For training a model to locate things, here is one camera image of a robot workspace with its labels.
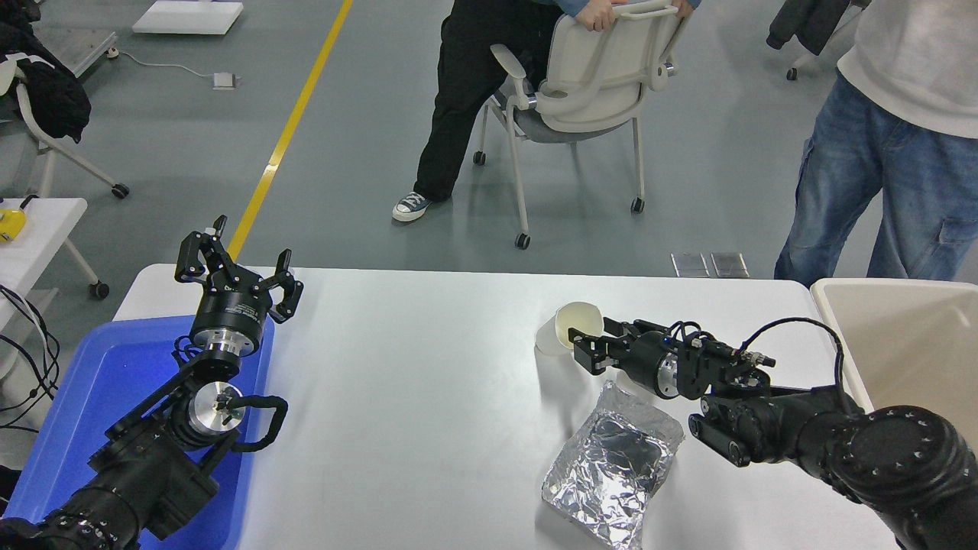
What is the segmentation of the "person's right hand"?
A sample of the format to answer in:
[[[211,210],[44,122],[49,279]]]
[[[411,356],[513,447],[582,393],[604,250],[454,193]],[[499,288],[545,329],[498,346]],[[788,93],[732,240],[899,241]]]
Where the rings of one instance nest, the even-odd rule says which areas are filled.
[[[615,22],[615,1],[591,0],[583,4],[574,15],[575,20],[588,31],[607,31]]]

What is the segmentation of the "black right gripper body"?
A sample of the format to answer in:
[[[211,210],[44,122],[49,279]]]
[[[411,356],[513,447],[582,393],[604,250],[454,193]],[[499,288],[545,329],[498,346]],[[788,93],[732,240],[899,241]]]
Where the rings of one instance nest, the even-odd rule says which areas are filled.
[[[663,334],[649,332],[636,338],[619,369],[660,398],[673,397],[673,351]]]

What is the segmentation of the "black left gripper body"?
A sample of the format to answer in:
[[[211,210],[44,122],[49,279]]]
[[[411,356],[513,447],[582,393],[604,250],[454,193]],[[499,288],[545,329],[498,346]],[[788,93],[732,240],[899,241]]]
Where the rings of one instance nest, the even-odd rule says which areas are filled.
[[[244,291],[206,288],[192,323],[191,339],[205,342],[206,332],[228,330],[250,342],[259,342],[271,307],[270,293],[254,293],[250,286]]]

